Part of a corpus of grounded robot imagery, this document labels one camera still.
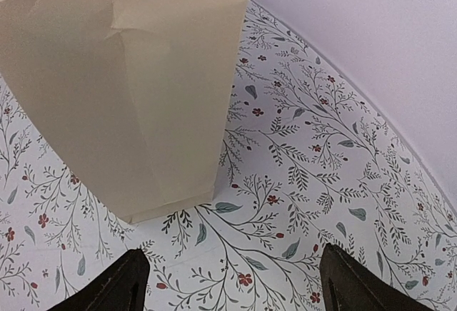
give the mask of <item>white wall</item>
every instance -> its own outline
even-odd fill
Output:
[[[364,92],[457,206],[457,0],[254,0]]]

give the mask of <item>plain white surface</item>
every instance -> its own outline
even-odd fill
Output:
[[[457,0],[255,0],[364,92],[457,205]]]

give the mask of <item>leaf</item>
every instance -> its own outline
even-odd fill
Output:
[[[16,135],[17,135],[18,132],[19,132],[19,131],[15,132],[15,133],[14,133],[13,135],[11,135],[11,137],[9,138],[9,144],[10,144],[10,145],[13,144],[13,140],[14,140],[14,138],[16,137]]]
[[[324,109],[324,108],[322,108],[321,106],[318,106],[317,104],[313,104],[313,106],[314,106],[314,108],[316,108],[316,109],[322,111],[323,113],[327,113],[327,110]]]
[[[17,186],[14,190],[12,190],[12,192],[9,194],[9,197],[8,197],[8,200],[6,201],[8,204],[11,204],[12,202],[14,202],[14,198],[16,197],[16,194],[17,194]]]
[[[244,89],[247,91],[247,93],[253,96],[254,99],[257,99],[257,91],[254,85],[247,85],[247,87],[245,87]]]
[[[59,289],[59,285],[60,285],[60,270],[59,270],[59,268],[56,268],[56,293],[57,293],[57,290]]]
[[[32,231],[32,229],[30,229],[30,228],[28,227],[28,225],[26,225],[26,226],[24,227],[24,231],[26,232],[26,234],[27,234],[28,236],[31,237],[31,239],[34,241],[34,244],[36,244],[36,242],[35,242],[35,234],[34,234],[34,232]]]
[[[347,148],[354,147],[354,142],[352,140],[344,140],[344,141],[338,142],[338,144],[342,145],[344,147],[347,147]]]
[[[237,206],[227,202],[219,202],[216,204],[217,213],[231,213],[235,210],[238,210],[239,208],[241,208],[241,206]]]
[[[400,157],[400,159],[401,159],[404,163],[407,163],[408,165],[411,163],[411,160],[409,160],[409,158],[402,158],[402,157]]]
[[[251,265],[252,267],[256,268],[257,270],[268,270],[268,268],[265,267],[262,264],[262,262],[254,260],[254,259],[250,258],[249,256],[245,256],[245,258],[246,258],[246,261],[248,262],[248,264]]]
[[[407,281],[405,284],[405,288],[407,290],[412,290],[418,283],[419,283],[419,281],[417,281],[417,280]]]
[[[343,223],[338,222],[338,224],[336,225],[336,229],[340,230],[344,237],[346,237],[346,228]]]
[[[365,209],[349,209],[349,212],[352,216],[356,216],[359,220],[366,220],[366,211]]]
[[[80,259],[79,264],[78,264],[78,270],[76,271],[79,276],[83,275],[86,272],[86,258],[83,257]]]
[[[436,247],[438,247],[440,245],[440,241],[441,241],[441,234],[437,234],[436,240],[435,240],[435,249],[436,249]]]
[[[302,108],[296,109],[295,112],[293,113],[293,119],[300,117],[301,115],[303,115],[304,112],[305,112],[305,109],[302,109]]]
[[[383,257],[381,256],[380,252],[376,252],[376,256],[378,257],[378,266],[379,266],[379,270],[381,271],[381,277],[383,277],[383,269],[384,269]]]
[[[282,257],[285,258],[285,259],[290,259],[292,258],[295,253],[297,253],[297,248],[298,248],[298,245],[300,244],[300,239],[298,239],[297,242],[295,243],[292,243],[291,245],[289,245],[289,247],[287,248],[287,250],[282,253]]]
[[[197,237],[197,243],[195,245],[202,243],[205,239],[206,239],[206,227],[203,223],[200,223],[200,233],[199,233],[199,236]]]

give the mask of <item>brown paper bag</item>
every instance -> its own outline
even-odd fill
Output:
[[[247,0],[0,0],[0,72],[131,223],[211,200]]]

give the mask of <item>floral print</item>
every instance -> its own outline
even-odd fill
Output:
[[[47,310],[141,248],[145,310],[324,310],[326,243],[432,310],[457,304],[453,209],[369,102],[253,2],[212,203],[127,225],[3,81],[0,110],[2,309]]]

